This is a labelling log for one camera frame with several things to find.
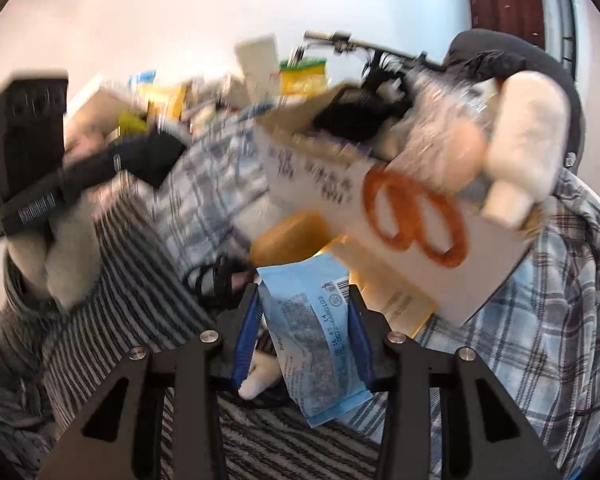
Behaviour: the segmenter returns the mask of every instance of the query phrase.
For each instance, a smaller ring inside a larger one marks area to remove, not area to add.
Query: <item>plastic wrap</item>
[[[188,97],[180,120],[188,124],[191,139],[202,136],[221,114],[251,103],[243,79],[231,73],[208,82],[202,77],[193,79]]]
[[[487,99],[468,82],[428,70],[408,77],[414,105],[390,130],[404,147],[389,168],[433,191],[455,194],[482,170],[493,127]]]

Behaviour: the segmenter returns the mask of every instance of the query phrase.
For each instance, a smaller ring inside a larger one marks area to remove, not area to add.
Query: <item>black cable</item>
[[[360,75],[360,79],[364,79],[366,74],[368,74],[369,70],[371,70],[371,54],[368,50],[365,50],[365,65],[362,67],[362,73]]]
[[[600,411],[600,405],[594,406],[593,408],[588,408],[586,410],[577,410],[576,416],[587,416],[587,415],[591,415],[592,413],[599,412],[599,411]]]
[[[382,56],[380,57],[380,68],[382,68],[383,70],[386,70],[386,67],[387,67],[387,66],[388,66],[388,64],[389,64],[389,61],[388,61],[388,59],[389,59],[389,56],[390,56],[390,54],[388,54],[388,53],[386,53],[386,52],[385,52],[385,53],[384,53],[384,54],[382,54]]]

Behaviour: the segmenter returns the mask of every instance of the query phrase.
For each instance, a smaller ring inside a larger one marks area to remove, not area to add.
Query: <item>blue snack bag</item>
[[[369,400],[349,346],[347,267],[320,254],[258,273],[286,387],[309,425],[320,426]]]

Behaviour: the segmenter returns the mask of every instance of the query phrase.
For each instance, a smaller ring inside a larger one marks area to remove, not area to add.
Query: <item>blue plaid cloth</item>
[[[222,120],[145,202],[171,254],[185,267],[242,250],[232,218],[267,192],[252,141],[252,112]],[[432,316],[417,340],[454,352],[471,346],[504,384],[565,478],[600,448],[600,199],[561,170],[549,221],[526,258],[463,327]],[[431,396],[432,472],[440,473],[440,404]],[[376,442],[386,394],[342,419]]]

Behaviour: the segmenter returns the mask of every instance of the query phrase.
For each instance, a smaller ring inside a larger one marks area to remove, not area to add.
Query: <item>gray fabric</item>
[[[56,424],[43,381],[42,344],[61,319],[52,302],[24,291],[22,276],[4,261],[7,302],[0,309],[0,449],[25,479],[35,478],[56,440]]]
[[[575,173],[582,159],[584,115],[571,74],[553,57],[531,43],[503,32],[472,28],[458,34],[445,57],[446,72],[475,82],[492,77],[506,79],[521,70],[543,73],[558,83],[571,104],[571,123],[566,153],[576,153]]]

